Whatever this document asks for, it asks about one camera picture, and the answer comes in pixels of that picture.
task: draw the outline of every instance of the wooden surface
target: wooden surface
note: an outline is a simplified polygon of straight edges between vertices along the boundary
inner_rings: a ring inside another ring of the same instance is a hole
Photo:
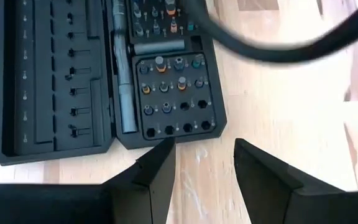
[[[357,5],[354,0],[208,0],[211,14],[231,30],[266,43],[314,39]],[[290,67],[243,60],[219,44],[216,55],[227,126],[219,139],[177,146],[167,223],[250,223],[233,169],[235,138],[336,187],[358,190],[358,44]],[[107,154],[0,167],[0,183],[102,183],[146,151],[127,151],[115,141]]]

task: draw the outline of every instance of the wood grain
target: wood grain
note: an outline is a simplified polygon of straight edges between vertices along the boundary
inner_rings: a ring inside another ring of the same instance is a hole
[[[321,16],[316,0],[278,0],[279,10],[267,3],[264,10],[245,10],[240,2],[207,0],[211,14],[233,33],[265,44],[317,38],[358,6],[322,0]],[[219,139],[178,145],[167,223],[250,223],[234,173],[235,138],[336,187],[358,189],[358,101],[344,102],[349,89],[358,96],[358,78],[352,81],[358,44],[280,67],[239,58],[219,44],[215,50],[227,126]],[[0,182],[102,183],[147,150],[127,151],[115,141],[106,154],[0,167]]]
[[[240,11],[278,10],[277,0],[237,0]]]

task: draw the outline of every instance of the tool case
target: tool case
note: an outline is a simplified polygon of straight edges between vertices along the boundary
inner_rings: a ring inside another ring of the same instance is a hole
[[[213,41],[180,2],[0,0],[1,165],[102,153],[115,138],[127,149],[217,138],[225,125]]]

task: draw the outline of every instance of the case lid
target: case lid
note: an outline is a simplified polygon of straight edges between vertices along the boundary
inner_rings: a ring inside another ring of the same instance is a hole
[[[106,10],[104,1],[0,0],[0,164],[109,149]]]

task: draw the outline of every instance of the black cable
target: black cable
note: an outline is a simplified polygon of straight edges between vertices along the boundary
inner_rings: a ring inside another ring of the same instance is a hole
[[[311,44],[256,46],[248,41],[239,40],[212,21],[200,0],[187,0],[184,7],[195,22],[223,46],[246,58],[264,62],[297,63],[314,60],[332,54],[358,40],[358,10]]]

